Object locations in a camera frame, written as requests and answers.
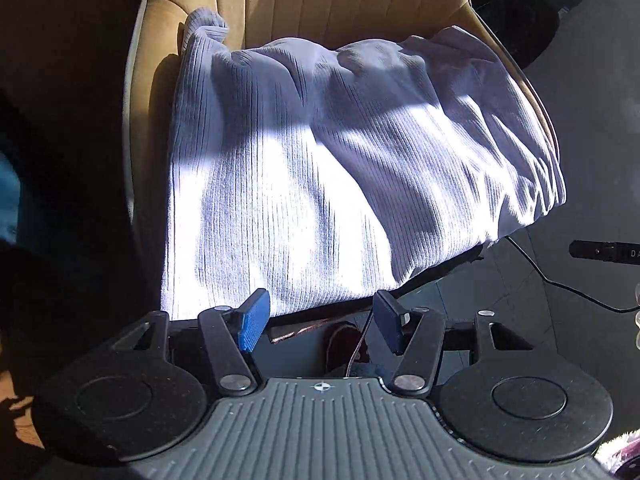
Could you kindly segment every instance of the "black cable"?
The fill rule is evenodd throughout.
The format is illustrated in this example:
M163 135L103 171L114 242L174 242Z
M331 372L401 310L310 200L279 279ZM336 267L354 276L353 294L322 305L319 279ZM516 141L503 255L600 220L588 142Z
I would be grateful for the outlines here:
M585 294L584 292L581 292L580 290L577 290L576 288L573 288L572 286L568 286L565 285L564 283L558 283L558 282L554 282L552 280L550 280L548 277L546 277L542 271L540 270L540 268L536 265L536 263L531 259L531 257L524 251L524 249L522 247L520 247L514 240L513 238L511 238L510 236L505 236L504 237L512 246L514 246L517 250L520 251L520 254L522 254L522 256L524 256L527 261L531 264L531 266L533 267L533 269L538 273L538 275L540 276L540 278L542 278L542 281L545 283L548 283L549 285L553 285L556 286L558 288L562 288L564 290L568 290L569 292L572 292L574 294L577 294L578 296L580 296L581 298L584 298L585 300L591 301L591 303L595 303L597 306L600 306L602 308L605 308L606 310L609 310L610 312L615 312L617 314L628 314L629 312L637 312L638 310L640 310L640 306L634 306L631 308L613 308L612 306L609 306L606 303L602 303L601 301L596 300L595 298L592 298L591 296L589 296L588 294Z
M351 358L347 363L347 369L344 371L344 376L349 377L351 373L351 367L353 366L354 361L356 360L356 355L358 355L358 350L362 346L362 342L364 341L364 336L367 335L367 330L369 330L369 325L371 325L371 321L373 320L373 309L369 312L369 316L367 317L366 322L364 323L364 327L362 329L362 334L360 334L360 339L358 340L358 344L356 345L356 349L351 354Z

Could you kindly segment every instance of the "gray ribbed surface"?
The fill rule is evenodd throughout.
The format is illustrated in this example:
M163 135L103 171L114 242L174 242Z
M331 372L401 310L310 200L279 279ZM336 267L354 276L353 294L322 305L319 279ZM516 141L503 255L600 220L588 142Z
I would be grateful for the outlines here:
M592 459L512 466L481 456L441 427L428 404L386 393L373 379L269 380L222 400L191 438L131 468L110 472L58 462L48 479L607 479Z

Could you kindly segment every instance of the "blue gripper pad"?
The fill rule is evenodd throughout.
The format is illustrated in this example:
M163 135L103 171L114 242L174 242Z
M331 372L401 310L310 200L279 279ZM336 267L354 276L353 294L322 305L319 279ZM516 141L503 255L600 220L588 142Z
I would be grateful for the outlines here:
M386 290L379 290L373 295L373 319L389 350L396 355L404 352L401 314L405 312L396 298Z
M269 321L271 302L269 293L258 288L240 305L237 312L242 314L242 325L238 333L238 348L252 352Z

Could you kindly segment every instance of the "chair seat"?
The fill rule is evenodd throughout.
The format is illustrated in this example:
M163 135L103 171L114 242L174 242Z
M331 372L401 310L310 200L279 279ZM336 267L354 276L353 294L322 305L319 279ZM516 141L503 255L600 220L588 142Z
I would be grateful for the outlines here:
M502 59L540 118L550 121L522 72L478 18L469 0L143 0L132 40L124 104L124 146L132 224L152 290L158 290L166 229L166 154L184 20L207 6L229 24L230 49L305 38L335 49L353 41L425 38L457 25Z

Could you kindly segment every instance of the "ribbed knit blanket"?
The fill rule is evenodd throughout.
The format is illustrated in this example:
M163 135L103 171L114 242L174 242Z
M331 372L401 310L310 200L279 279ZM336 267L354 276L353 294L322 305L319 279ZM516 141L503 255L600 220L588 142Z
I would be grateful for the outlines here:
M332 51L230 52L185 24L162 308L188 319L256 288L278 316L395 289L564 202L558 154L494 52L457 27Z

